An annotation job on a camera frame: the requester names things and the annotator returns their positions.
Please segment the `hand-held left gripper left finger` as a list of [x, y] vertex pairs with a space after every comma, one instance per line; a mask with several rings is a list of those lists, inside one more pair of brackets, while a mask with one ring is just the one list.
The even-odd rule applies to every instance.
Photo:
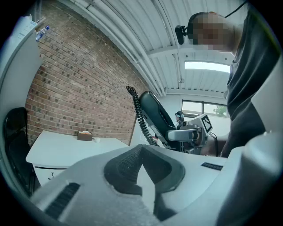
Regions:
[[117, 192], [104, 177], [106, 163], [130, 149], [124, 147], [78, 161], [38, 189], [31, 202], [45, 212], [67, 185], [76, 183], [79, 188], [57, 223], [69, 226], [161, 225], [141, 196]]

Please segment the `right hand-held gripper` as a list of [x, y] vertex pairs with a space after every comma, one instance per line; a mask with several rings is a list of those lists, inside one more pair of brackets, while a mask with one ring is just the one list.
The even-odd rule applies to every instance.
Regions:
[[180, 129], [167, 131], [166, 139], [182, 142], [181, 151], [184, 153], [200, 155], [213, 126], [207, 113], [204, 113], [190, 121], [184, 121]]

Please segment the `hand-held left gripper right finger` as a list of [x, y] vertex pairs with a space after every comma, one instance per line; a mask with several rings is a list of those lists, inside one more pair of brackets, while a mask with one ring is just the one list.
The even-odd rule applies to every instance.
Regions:
[[222, 199], [211, 190], [225, 159], [185, 154], [156, 146], [141, 146], [141, 177], [154, 184], [151, 211], [144, 226], [218, 226]]

